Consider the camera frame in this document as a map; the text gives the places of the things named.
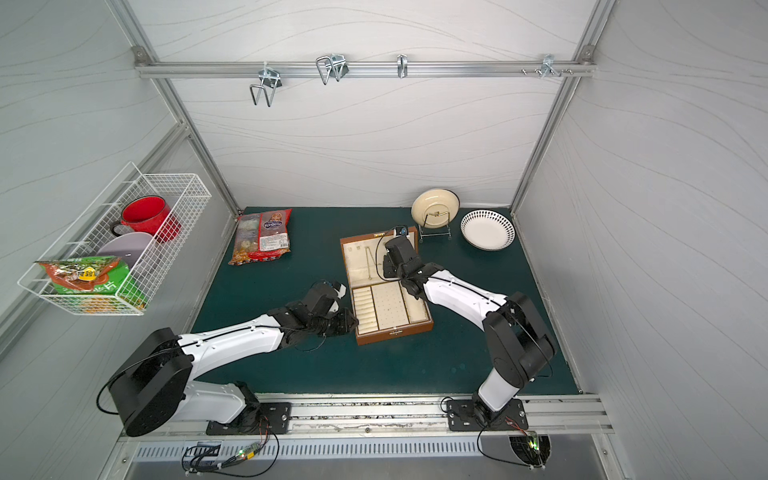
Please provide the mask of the brown wooden jewelry box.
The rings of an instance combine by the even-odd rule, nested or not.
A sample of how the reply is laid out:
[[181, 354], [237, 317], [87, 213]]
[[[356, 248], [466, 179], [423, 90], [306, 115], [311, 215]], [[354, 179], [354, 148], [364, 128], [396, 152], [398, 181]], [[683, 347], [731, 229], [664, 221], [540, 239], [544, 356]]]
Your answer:
[[394, 237], [393, 231], [387, 231], [340, 240], [360, 346], [426, 333], [434, 327], [427, 303], [384, 274], [385, 243]]

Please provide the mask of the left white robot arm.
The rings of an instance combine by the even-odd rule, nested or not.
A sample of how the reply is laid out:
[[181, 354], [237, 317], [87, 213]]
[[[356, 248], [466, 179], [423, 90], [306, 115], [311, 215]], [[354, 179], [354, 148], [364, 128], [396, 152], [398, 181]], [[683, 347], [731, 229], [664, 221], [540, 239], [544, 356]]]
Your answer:
[[208, 383], [201, 376], [309, 337], [353, 332], [359, 321], [342, 306], [345, 294], [343, 284], [319, 281], [303, 299], [243, 323], [182, 335], [170, 328], [152, 332], [106, 384], [124, 433], [139, 437], [186, 421], [206, 421], [210, 432], [219, 434], [265, 428], [261, 404], [245, 383]]

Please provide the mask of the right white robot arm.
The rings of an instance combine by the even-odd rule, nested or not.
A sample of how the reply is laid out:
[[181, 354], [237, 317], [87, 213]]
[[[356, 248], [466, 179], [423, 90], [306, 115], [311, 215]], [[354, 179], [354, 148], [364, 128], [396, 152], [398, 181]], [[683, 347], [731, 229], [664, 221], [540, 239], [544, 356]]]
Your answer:
[[554, 335], [526, 295], [505, 296], [463, 281], [436, 263], [424, 262], [404, 236], [387, 241], [385, 249], [386, 280], [397, 280], [409, 295], [453, 311], [484, 333], [492, 369], [474, 395], [480, 415], [497, 416], [551, 366], [557, 353]]

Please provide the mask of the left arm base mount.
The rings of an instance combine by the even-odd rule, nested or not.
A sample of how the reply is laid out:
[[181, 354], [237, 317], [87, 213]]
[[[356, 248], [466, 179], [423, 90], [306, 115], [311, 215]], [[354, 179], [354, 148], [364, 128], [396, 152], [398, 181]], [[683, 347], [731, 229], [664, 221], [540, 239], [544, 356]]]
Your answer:
[[210, 421], [205, 433], [209, 436], [285, 434], [291, 420], [290, 402], [249, 404], [231, 422]]

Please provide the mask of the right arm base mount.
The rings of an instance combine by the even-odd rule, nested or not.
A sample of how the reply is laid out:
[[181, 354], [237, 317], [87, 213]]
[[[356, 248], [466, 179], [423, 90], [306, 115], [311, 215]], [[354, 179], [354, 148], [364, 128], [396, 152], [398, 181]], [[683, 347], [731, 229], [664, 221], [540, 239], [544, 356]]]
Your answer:
[[515, 431], [529, 428], [523, 402], [512, 398], [500, 411], [491, 411], [479, 398], [444, 397], [439, 408], [446, 416], [452, 432]]

